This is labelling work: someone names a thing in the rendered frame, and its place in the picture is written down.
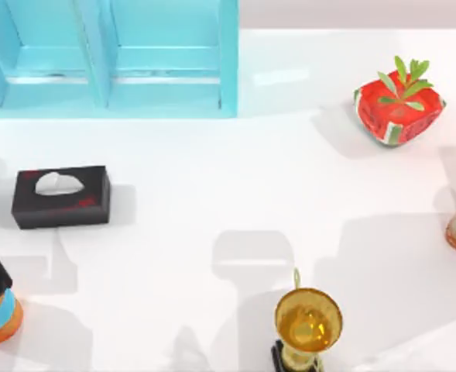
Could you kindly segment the red plant pot with plant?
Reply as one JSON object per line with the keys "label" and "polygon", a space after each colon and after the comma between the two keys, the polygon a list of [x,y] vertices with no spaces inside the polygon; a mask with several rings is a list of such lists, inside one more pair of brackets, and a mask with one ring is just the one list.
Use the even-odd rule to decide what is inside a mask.
{"label": "red plant pot with plant", "polygon": [[447,103],[424,77],[428,60],[406,64],[394,58],[396,69],[354,91],[354,107],[363,127],[381,144],[402,146],[429,128]]}

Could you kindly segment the white tissue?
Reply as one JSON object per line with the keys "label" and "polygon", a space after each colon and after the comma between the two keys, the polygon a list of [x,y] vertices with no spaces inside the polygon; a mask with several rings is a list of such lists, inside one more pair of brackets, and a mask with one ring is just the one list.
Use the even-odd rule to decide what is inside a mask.
{"label": "white tissue", "polygon": [[42,196],[69,195],[83,189],[83,183],[75,176],[49,172],[36,182],[35,193]]}

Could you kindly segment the black tissue box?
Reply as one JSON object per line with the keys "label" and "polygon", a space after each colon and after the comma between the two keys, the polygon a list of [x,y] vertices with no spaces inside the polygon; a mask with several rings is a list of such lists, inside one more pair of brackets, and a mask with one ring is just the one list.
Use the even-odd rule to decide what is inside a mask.
{"label": "black tissue box", "polygon": [[[72,176],[83,188],[70,194],[39,195],[36,184],[48,174]],[[111,182],[105,166],[21,170],[12,199],[12,216],[20,229],[97,225],[109,222]]]}

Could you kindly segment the light blue rack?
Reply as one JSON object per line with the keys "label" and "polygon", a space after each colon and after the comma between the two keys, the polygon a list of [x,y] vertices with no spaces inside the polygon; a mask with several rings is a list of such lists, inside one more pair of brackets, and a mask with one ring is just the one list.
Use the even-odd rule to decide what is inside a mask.
{"label": "light blue rack", "polygon": [[239,0],[0,0],[0,118],[238,112]]}

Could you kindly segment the gold trophy with black base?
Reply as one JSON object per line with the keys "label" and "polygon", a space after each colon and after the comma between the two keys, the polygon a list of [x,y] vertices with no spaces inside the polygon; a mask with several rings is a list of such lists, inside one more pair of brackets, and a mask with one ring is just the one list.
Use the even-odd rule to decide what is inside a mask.
{"label": "gold trophy with black base", "polygon": [[278,339],[271,348],[275,372],[324,372],[320,353],[339,339],[343,318],[328,294],[300,283],[293,270],[294,289],[278,301],[274,320]]}

